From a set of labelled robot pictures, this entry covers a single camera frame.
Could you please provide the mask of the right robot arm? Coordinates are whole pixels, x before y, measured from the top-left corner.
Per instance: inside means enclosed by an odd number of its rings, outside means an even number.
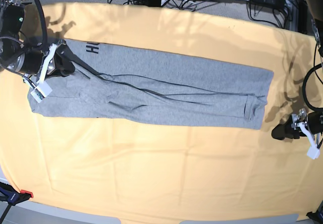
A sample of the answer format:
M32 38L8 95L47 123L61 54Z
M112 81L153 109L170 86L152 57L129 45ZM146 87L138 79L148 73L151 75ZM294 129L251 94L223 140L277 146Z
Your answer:
M1 69L16 74L31 88L51 77L74 73L73 63L62 55L65 40L48 42L47 26L40 0L33 0L41 27L41 41L32 42L22 32L28 0L1 0Z

